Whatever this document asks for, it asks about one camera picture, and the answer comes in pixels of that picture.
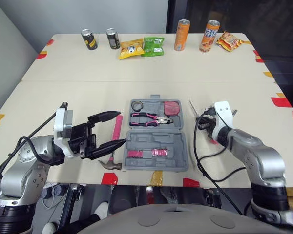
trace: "snack bag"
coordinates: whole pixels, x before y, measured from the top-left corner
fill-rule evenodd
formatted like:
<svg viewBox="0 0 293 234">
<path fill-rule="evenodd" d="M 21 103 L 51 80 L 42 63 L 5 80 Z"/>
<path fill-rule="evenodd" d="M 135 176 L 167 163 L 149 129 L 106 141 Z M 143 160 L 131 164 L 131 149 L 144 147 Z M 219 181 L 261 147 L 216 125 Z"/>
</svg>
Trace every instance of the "snack bag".
<svg viewBox="0 0 293 234">
<path fill-rule="evenodd" d="M 162 48 L 164 38 L 145 38 L 144 54 L 141 56 L 158 56 L 164 55 Z"/>
<path fill-rule="evenodd" d="M 125 59 L 134 55 L 144 54 L 142 49 L 143 39 L 136 39 L 130 41 L 121 42 L 121 53 L 119 54 L 119 59 Z"/>
<path fill-rule="evenodd" d="M 242 44 L 242 40 L 236 38 L 234 35 L 224 32 L 223 35 L 217 40 L 217 45 L 223 47 L 225 50 L 231 52 Z"/>
</svg>

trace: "yellow chip bag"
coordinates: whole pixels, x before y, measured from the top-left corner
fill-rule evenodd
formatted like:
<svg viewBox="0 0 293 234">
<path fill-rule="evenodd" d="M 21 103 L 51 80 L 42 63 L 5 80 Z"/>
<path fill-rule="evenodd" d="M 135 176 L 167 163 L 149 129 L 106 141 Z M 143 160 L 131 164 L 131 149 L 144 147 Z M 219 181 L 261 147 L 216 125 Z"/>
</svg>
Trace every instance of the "yellow chip bag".
<svg viewBox="0 0 293 234">
<path fill-rule="evenodd" d="M 121 53 L 119 59 L 125 59 L 134 55 L 142 55 L 145 52 L 142 49 L 143 38 L 121 42 Z"/>
</svg>

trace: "pliers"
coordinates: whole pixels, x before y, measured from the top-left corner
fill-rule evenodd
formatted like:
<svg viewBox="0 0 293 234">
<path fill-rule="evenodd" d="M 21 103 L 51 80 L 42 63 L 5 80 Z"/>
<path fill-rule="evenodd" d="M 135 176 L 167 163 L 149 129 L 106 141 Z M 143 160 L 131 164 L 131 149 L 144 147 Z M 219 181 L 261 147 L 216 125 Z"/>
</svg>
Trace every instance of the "pliers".
<svg viewBox="0 0 293 234">
<path fill-rule="evenodd" d="M 164 124 L 170 124 L 173 123 L 174 120 L 168 117 L 160 117 L 157 116 L 157 114 L 150 114 L 146 112 L 140 112 L 140 113 L 131 113 L 131 117 L 147 117 L 147 118 L 152 118 L 153 121 L 147 122 L 147 123 L 136 123 L 136 122 L 130 122 L 130 126 L 154 126 L 156 127 L 157 125 L 164 123 Z"/>
</svg>

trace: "tool box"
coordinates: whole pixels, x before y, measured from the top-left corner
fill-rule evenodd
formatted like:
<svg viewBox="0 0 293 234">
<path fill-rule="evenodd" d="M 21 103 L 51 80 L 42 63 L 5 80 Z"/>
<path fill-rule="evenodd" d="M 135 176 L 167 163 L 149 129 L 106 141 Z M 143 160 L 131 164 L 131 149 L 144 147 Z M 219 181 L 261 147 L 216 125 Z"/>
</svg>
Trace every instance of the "tool box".
<svg viewBox="0 0 293 234">
<path fill-rule="evenodd" d="M 142 108 L 134 111 L 132 104 L 137 102 L 142 104 Z M 179 105 L 178 114 L 164 114 L 168 102 Z M 155 115 L 173 122 L 165 120 L 165 123 L 154 124 Z M 128 124 L 131 130 L 126 136 L 123 161 L 125 169 L 176 172 L 188 169 L 188 148 L 185 134 L 181 131 L 184 122 L 179 100 L 160 99 L 160 95 L 151 95 L 151 99 L 133 99 L 130 103 Z"/>
</svg>

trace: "hammer head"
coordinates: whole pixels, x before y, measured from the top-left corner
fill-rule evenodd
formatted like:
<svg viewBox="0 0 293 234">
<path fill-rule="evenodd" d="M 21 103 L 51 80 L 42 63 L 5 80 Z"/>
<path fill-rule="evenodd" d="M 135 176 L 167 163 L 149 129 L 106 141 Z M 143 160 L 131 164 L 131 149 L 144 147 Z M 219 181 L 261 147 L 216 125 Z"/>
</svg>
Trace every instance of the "hammer head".
<svg viewBox="0 0 293 234">
<path fill-rule="evenodd" d="M 100 164 L 108 170 L 113 170 L 113 169 L 117 169 L 117 170 L 121 170 L 122 169 L 122 163 L 114 163 L 114 161 L 109 160 L 107 163 L 103 163 L 101 160 L 99 160 Z"/>
</svg>

